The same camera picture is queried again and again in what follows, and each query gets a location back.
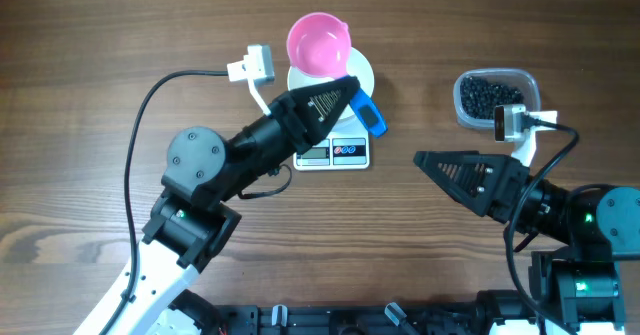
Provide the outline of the pink scoop blue handle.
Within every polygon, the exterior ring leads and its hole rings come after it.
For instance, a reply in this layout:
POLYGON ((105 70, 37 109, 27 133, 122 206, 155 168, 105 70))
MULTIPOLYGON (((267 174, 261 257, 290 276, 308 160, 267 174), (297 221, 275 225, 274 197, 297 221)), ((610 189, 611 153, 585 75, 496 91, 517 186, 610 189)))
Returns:
MULTIPOLYGON (((347 62, 352 47, 348 24, 325 12, 302 16, 291 27, 286 41, 290 67, 332 80, 350 76, 347 62)), ((378 138, 387 132, 383 115, 361 86, 349 106, 371 135, 378 138)))

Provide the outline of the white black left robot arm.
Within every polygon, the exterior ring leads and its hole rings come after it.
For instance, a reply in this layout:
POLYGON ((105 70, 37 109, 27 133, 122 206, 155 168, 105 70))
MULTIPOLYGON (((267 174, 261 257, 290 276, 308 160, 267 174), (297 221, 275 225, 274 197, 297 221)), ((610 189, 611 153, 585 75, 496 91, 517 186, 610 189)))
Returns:
POLYGON ((141 240, 77 333, 147 333, 231 237, 241 216, 227 201, 324 140, 359 87, 346 76, 286 91, 231 139, 201 126, 178 133, 141 240))

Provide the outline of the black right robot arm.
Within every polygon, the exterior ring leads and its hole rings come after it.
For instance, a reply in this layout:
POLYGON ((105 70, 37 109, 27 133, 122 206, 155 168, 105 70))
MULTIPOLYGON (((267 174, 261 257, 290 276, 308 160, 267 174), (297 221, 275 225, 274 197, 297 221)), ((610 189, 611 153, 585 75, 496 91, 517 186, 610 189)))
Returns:
MULTIPOLYGON (((454 201, 501 224, 533 182, 528 167, 507 155, 419 151, 413 162, 454 201)), ((563 245, 531 254, 529 288, 542 309, 572 329, 623 327, 619 264, 639 258, 638 189, 591 184, 566 190, 543 180, 525 200, 516 229, 563 245)))

